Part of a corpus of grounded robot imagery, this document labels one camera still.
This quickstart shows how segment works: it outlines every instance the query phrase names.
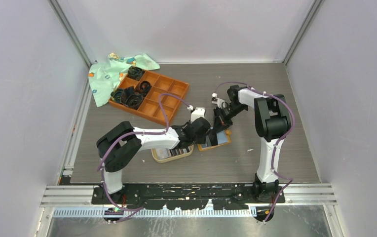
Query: wooden tabletop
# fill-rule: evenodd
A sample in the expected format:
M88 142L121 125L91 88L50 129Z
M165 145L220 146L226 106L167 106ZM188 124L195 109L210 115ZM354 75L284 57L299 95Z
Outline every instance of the wooden tabletop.
M283 143L279 173L294 178L295 182L319 182L283 64L165 64L156 72L188 82L190 89L186 101L194 107L205 107L205 117L211 124L215 106L211 103L212 93L222 82L241 81L259 91L284 94L297 119L295 130ZM221 86L218 97L228 100L226 90L229 86ZM189 119L190 113L182 105L172 124L183 125ZM96 141L126 120L135 127L163 128L109 104L97 108L94 100L91 101L75 160L72 183L100 182L100 173L95 171L100 162ZM243 111L232 121L232 143L203 152L195 147L189 157L166 163L157 163L150 150L138 152L124 168L123 182L252 182L260 163L261 150L260 138L255 131L254 110Z

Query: wooden organizer box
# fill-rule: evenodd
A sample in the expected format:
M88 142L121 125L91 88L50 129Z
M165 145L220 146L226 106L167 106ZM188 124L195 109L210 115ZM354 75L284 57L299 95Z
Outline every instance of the wooden organizer box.
M152 87L137 110L117 103L113 101L111 98L109 99L109 103L118 109L125 110L129 113L141 116L150 121L165 126L165 118L162 114L161 108L159 107L158 96L162 93L170 93L175 96L178 96L179 98L184 99L189 90L189 84L173 78L166 77L158 73L145 71L144 75L139 81L131 79L129 77L125 77L120 82L118 88L125 89L130 86L133 86L136 90L137 88L139 88L139 84L143 81L149 81ZM181 101L171 96L162 96L161 101L165 113L168 117L168 121L171 125L171 121L177 114Z

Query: green cloth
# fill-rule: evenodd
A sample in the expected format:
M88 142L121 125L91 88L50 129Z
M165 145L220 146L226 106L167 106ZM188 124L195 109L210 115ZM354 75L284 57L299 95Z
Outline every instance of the green cloth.
M109 101L111 92L119 86L132 65L144 70L159 69L159 64L147 54L119 58L116 54L111 53L108 62L96 63L91 66L88 72L88 81L97 107Z

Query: shiny floor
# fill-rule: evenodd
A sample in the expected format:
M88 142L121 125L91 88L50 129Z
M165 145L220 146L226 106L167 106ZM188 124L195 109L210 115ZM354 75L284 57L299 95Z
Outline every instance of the shiny floor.
M249 83L259 91L284 94L296 118L295 130L283 144L279 172L295 182L319 182L309 151L302 122L283 64L166 64L156 71L190 84L186 101L194 107L206 108L206 119L213 123L211 95L226 81ZM218 97L228 99L228 85L218 90ZM233 119L232 143L208 151L195 148L187 158L157 163L151 151L135 155L123 170L125 183L230 183L252 182L260 163L260 138L255 131L254 110L244 111ZM180 107L173 124L182 125L190 119L189 112ZM122 121L140 128L163 126L116 109L109 104L97 108L93 99L72 174L72 183L99 183L96 166L100 161L96 141Z
M107 225L101 218L54 218L49 237L330 237L322 206L278 206L262 225L253 217L134 218Z

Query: white wall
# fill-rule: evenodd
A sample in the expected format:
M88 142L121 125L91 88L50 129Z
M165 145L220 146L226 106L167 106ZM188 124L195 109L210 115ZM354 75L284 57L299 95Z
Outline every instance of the white wall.
M48 1L0 1L0 237L36 230L86 73Z
M59 0L89 57L281 62L313 0Z
M377 1L325 1L288 72L350 236L377 236Z

